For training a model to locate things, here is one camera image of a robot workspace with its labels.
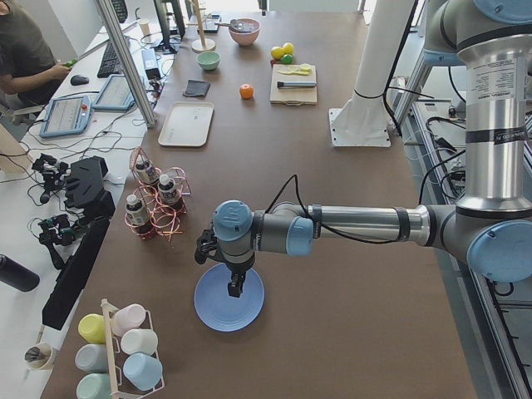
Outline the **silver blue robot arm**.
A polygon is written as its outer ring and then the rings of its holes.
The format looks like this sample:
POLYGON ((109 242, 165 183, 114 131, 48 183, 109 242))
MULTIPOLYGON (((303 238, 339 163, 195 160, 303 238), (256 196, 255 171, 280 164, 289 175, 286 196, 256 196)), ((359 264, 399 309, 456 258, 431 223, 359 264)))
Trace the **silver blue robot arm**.
POLYGON ((195 260, 225 264, 238 297, 258 251, 304 256, 319 237, 366 244, 411 241, 445 250, 497 283, 531 275, 531 203, 523 193, 528 1, 430 1, 426 52, 455 55, 467 71, 465 192, 454 205, 414 209, 289 204, 253 211, 220 204, 195 260))

